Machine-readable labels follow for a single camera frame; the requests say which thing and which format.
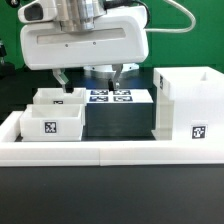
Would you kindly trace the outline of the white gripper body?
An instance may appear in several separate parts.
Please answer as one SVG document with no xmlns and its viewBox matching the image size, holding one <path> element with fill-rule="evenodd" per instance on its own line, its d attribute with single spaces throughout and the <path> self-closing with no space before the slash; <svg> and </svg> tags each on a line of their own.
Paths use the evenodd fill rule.
<svg viewBox="0 0 224 224">
<path fill-rule="evenodd" d="M 32 70 L 139 63 L 149 53 L 143 6 L 33 0 L 18 17 L 24 62 Z"/>
</svg>

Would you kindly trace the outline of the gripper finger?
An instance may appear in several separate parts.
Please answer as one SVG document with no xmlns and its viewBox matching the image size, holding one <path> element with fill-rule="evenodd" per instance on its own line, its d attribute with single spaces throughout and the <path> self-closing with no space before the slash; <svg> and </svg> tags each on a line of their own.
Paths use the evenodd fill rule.
<svg viewBox="0 0 224 224">
<path fill-rule="evenodd" d="M 73 88 L 69 84 L 69 79 L 66 77 L 63 69 L 53 69 L 53 76 L 59 82 L 64 93 L 72 93 Z"/>
<path fill-rule="evenodd" d="M 115 75 L 113 78 L 110 78 L 108 80 L 108 88 L 110 91 L 115 91 L 119 88 L 119 77 L 121 75 L 121 72 L 123 70 L 122 64 L 116 64 L 112 66 L 112 70 L 115 72 Z"/>
</svg>

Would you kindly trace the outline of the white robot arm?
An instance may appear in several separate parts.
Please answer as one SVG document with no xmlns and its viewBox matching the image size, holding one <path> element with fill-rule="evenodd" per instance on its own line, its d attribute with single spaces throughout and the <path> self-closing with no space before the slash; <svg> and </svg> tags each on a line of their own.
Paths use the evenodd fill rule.
<svg viewBox="0 0 224 224">
<path fill-rule="evenodd" d="M 18 17 L 25 64 L 50 70 L 61 85 L 68 83 L 67 68 L 100 68 L 113 73 L 114 90 L 124 66 L 149 53 L 149 12 L 136 0 L 33 0 Z"/>
</svg>

